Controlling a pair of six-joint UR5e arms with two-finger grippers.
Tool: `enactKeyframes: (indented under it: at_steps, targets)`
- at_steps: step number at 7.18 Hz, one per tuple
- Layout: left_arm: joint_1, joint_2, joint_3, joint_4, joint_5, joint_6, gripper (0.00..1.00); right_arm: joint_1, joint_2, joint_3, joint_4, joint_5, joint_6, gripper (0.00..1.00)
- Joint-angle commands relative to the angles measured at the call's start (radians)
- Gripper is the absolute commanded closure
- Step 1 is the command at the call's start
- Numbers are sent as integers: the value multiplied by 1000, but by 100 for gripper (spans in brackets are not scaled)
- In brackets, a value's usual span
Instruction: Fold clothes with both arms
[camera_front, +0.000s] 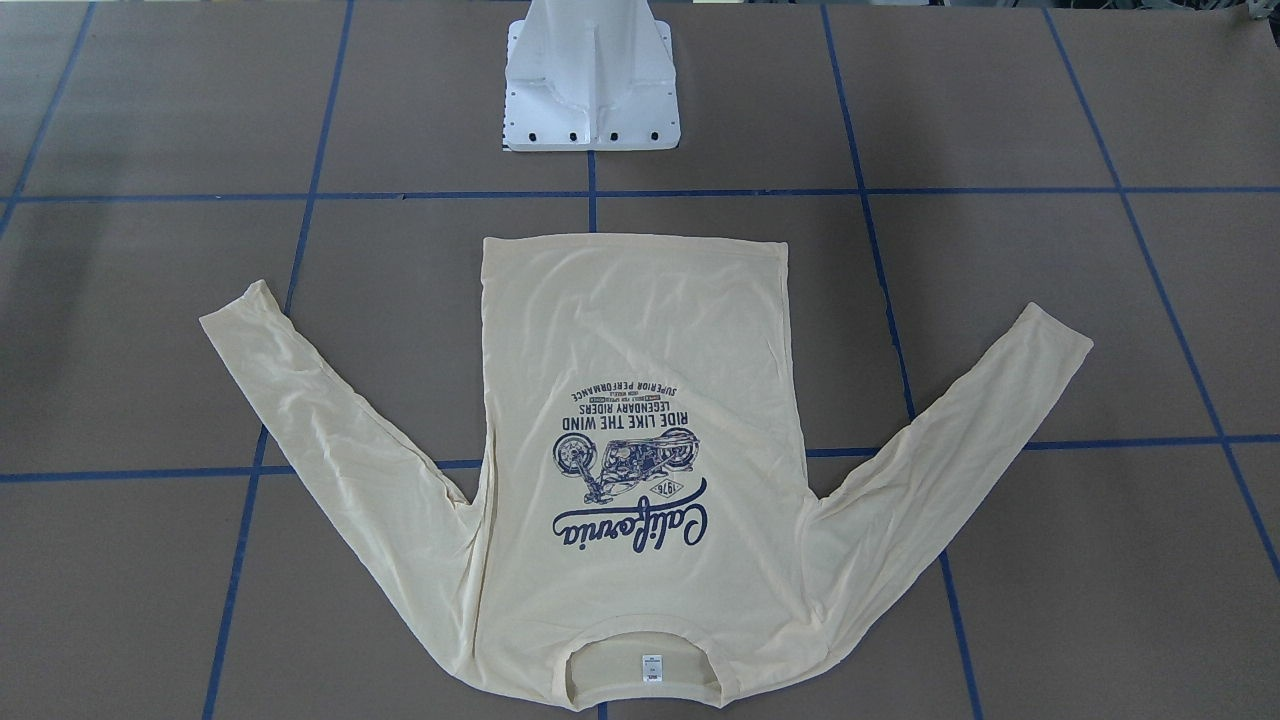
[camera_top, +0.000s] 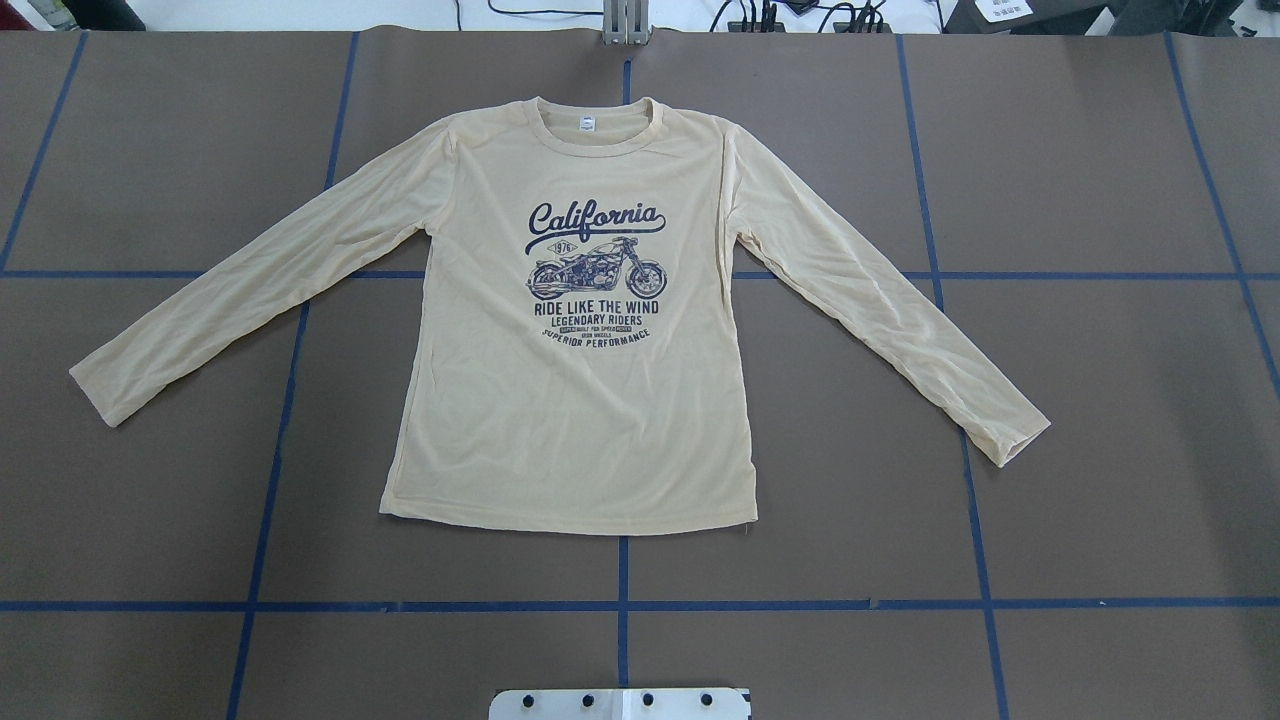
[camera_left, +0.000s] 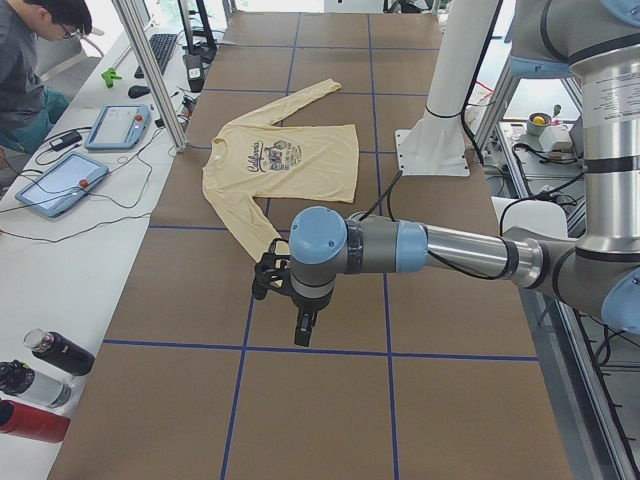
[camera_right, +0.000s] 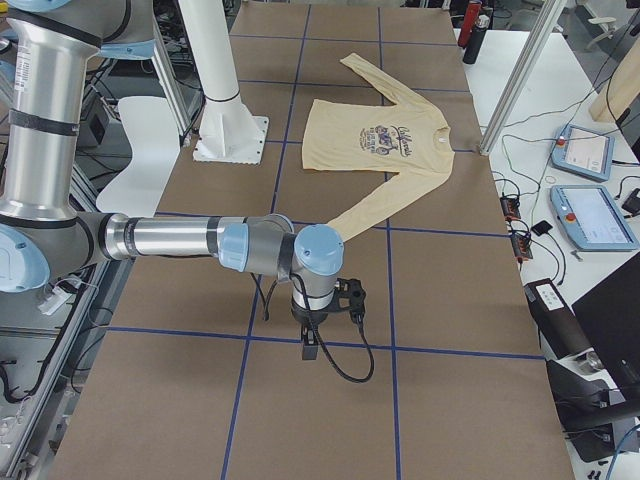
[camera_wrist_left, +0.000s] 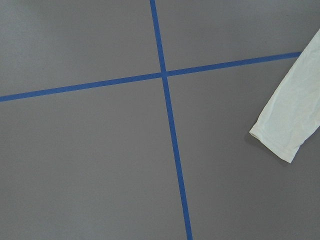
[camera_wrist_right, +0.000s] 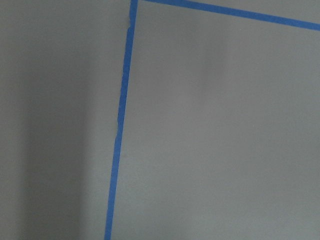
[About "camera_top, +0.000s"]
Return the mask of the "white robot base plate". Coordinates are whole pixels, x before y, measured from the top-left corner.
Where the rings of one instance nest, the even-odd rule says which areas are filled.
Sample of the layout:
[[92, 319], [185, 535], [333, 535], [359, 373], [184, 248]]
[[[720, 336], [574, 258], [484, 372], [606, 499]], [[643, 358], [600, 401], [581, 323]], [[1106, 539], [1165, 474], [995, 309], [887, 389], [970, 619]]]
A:
[[732, 687], [511, 689], [489, 719], [751, 719], [750, 691]]

